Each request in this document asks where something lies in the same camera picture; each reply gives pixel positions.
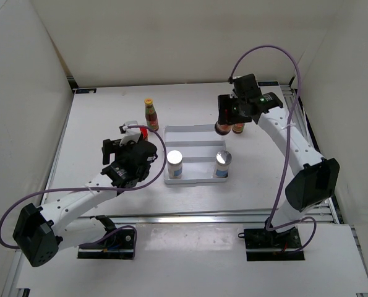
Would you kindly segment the red-lid chili jar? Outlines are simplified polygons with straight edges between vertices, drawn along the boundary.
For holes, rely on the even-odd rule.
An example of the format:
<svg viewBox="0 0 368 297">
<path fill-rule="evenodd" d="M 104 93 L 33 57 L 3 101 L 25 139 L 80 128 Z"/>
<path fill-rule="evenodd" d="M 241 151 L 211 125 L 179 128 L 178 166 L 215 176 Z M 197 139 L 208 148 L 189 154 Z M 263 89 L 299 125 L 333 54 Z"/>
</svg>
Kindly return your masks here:
<svg viewBox="0 0 368 297">
<path fill-rule="evenodd" d="M 228 125 L 228 124 L 219 124 L 218 122 L 215 123 L 215 132 L 218 134 L 218 135 L 221 135 L 221 136 L 225 136 L 227 134 L 229 134 L 232 130 L 232 125 Z"/>
<path fill-rule="evenodd" d="M 142 135 L 142 140 L 147 141 L 148 140 L 148 129 L 145 126 L 141 126 L 140 132 Z"/>
</svg>

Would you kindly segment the yellow-cap sauce bottle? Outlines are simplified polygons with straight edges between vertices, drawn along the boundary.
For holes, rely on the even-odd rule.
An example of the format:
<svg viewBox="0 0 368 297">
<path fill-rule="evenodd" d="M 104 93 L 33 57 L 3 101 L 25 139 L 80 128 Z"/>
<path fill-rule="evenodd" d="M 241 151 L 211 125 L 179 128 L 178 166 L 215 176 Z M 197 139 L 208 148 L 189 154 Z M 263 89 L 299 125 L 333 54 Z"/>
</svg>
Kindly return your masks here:
<svg viewBox="0 0 368 297">
<path fill-rule="evenodd" d="M 232 126 L 232 131 L 235 134 L 241 134 L 244 131 L 245 124 L 244 123 L 236 123 Z"/>
<path fill-rule="evenodd" d="M 145 119 L 147 126 L 154 131 L 159 130 L 158 116 L 153 105 L 153 100 L 151 98 L 146 98 L 145 103 Z"/>
</svg>

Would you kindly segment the silver-cap spice shaker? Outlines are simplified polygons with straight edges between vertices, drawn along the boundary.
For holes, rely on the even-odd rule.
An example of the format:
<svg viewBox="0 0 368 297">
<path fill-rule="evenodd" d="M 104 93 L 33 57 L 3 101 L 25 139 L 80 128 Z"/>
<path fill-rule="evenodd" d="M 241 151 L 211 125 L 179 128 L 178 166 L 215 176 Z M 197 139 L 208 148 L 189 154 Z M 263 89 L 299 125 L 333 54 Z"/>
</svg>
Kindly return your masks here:
<svg viewBox="0 0 368 297">
<path fill-rule="evenodd" d="M 180 178 L 183 169 L 183 156 L 178 150 L 172 150 L 167 154 L 168 174 L 170 179 Z"/>
<path fill-rule="evenodd" d="M 227 178 L 229 166 L 232 161 L 232 155 L 227 150 L 221 150 L 215 158 L 215 167 L 213 170 L 214 178 Z"/>
</svg>

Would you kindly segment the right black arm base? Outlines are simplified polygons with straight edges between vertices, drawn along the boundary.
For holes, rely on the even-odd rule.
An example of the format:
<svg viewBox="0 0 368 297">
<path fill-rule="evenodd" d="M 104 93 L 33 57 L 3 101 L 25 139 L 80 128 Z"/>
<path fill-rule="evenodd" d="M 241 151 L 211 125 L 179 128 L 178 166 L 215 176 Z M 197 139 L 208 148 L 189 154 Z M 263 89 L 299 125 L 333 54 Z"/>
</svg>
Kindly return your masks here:
<svg viewBox="0 0 368 297">
<path fill-rule="evenodd" d="M 296 227 L 283 233 L 269 232 L 265 228 L 244 229 L 237 236 L 244 240 L 248 262 L 305 260 L 304 252 L 296 251 L 302 246 Z"/>
</svg>

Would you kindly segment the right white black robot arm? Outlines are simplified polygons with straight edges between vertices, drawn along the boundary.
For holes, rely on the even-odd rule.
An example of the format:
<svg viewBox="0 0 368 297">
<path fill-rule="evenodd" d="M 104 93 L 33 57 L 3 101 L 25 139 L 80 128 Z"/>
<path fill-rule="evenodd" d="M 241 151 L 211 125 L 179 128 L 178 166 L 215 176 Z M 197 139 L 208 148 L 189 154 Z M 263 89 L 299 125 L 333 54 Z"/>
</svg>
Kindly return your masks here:
<svg viewBox="0 0 368 297">
<path fill-rule="evenodd" d="M 229 82 L 232 94 L 218 96 L 218 125 L 256 123 L 274 141 L 294 176 L 285 187 L 285 201 L 270 214 L 263 232 L 265 243 L 276 248 L 309 209 L 334 194 L 340 165 L 311 147 L 291 124 L 283 102 L 273 92 L 262 93 L 253 74 Z"/>
</svg>

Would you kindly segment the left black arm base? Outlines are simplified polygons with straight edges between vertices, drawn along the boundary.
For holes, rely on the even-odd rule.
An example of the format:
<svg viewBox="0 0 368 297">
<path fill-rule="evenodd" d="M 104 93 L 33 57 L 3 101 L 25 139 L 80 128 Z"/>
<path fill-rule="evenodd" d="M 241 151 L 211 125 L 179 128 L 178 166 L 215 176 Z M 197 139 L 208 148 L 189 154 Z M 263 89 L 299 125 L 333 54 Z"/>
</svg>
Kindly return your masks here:
<svg viewBox="0 0 368 297">
<path fill-rule="evenodd" d="M 92 217 L 104 226 L 105 236 L 94 243 L 79 246 L 78 259 L 134 260 L 137 244 L 137 229 L 132 225 L 117 227 L 105 215 Z"/>
</svg>

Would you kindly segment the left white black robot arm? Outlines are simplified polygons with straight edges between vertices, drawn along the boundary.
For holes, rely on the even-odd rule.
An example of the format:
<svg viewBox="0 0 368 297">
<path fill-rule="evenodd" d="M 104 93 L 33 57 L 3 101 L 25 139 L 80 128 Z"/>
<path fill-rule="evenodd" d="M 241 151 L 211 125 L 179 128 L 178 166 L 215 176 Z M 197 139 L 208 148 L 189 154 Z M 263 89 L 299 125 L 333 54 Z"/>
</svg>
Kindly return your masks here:
<svg viewBox="0 0 368 297">
<path fill-rule="evenodd" d="M 58 251 L 95 241 L 103 248 L 113 245 L 116 236 L 111 223 L 101 217 L 81 224 L 84 213 L 111 200 L 149 175 L 157 159 L 157 147 L 146 140 L 121 145 L 120 140 L 103 141 L 104 168 L 81 190 L 70 190 L 55 202 L 35 207 L 26 205 L 17 220 L 13 238 L 32 267 L 51 260 Z"/>
</svg>

